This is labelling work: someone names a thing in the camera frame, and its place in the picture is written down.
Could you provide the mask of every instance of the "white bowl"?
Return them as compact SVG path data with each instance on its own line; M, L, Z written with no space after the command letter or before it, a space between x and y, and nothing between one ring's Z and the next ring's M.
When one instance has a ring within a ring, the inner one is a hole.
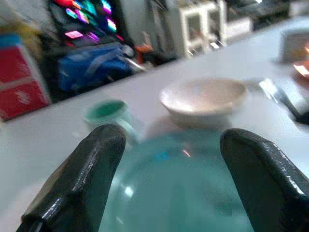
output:
M230 79L195 79L175 83L160 100L175 122L188 126L221 124L247 96L245 84Z

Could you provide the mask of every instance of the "red box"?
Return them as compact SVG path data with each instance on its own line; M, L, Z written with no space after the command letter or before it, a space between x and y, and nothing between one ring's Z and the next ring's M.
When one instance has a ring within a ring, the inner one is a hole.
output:
M13 117L50 104L36 64L22 45L0 50L0 118Z
M31 76L31 70L20 47L0 50L0 84Z
M49 105L38 82L32 78L23 79L21 85L8 85L0 90L0 117L4 120L40 109Z

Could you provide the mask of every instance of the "wall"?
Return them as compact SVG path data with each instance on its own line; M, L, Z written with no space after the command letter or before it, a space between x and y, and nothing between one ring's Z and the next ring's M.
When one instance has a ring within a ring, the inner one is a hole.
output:
M6 0L0 0L0 6L0 26L17 22L18 16Z
M122 0L122 6L127 31L135 44L141 45L144 42L142 32L145 31L150 35L153 46L156 47L155 24L146 0Z
M35 21L43 30L54 30L46 9L46 0L6 0L25 21Z
M295 17L298 15L309 15L309 1L293 1L290 3L290 17Z

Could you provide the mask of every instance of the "metal object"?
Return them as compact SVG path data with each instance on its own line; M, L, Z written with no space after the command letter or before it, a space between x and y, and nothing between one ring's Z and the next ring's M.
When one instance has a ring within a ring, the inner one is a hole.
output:
M97 127L50 175L17 232L98 231L125 144L120 127Z
M309 181L273 142L229 129L220 148L255 232L309 231Z
M130 58L124 58L124 60L126 60L128 63L130 63L137 71L139 72L145 72L147 71L147 69L141 65L139 65L138 63L134 62L133 60L131 60Z
M259 86L270 100L273 100L275 103L284 104L296 119L301 118L301 114L296 110L286 93L277 87L272 80L265 79L259 83Z

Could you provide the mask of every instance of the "colorful display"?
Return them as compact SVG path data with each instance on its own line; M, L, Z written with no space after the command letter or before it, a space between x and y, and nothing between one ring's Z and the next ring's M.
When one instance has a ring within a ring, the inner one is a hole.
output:
M66 13L74 18L78 19L85 24L91 24L95 27L98 26L96 22L97 11L95 6L90 0L71 1L72 8L67 8ZM116 32L117 27L115 22L111 18L112 7L106 0L101 0L104 12L106 12L107 25L110 31Z
M120 40L120 41L124 41L124 38L122 38L120 35L116 35L116 37Z
M108 27L112 30L112 31L117 31L117 27L116 24L111 20L111 19L107 19L108 22Z
M87 34L87 36L88 36L89 38L93 39L93 41L95 41L95 42L99 42L99 41L100 41L100 38L99 38L97 35L95 35L94 33L92 33L92 32L89 32L89 33Z
M71 39L83 37L83 34L81 34L79 31L76 31L76 30L67 32L67 33L65 33L65 35L70 37Z

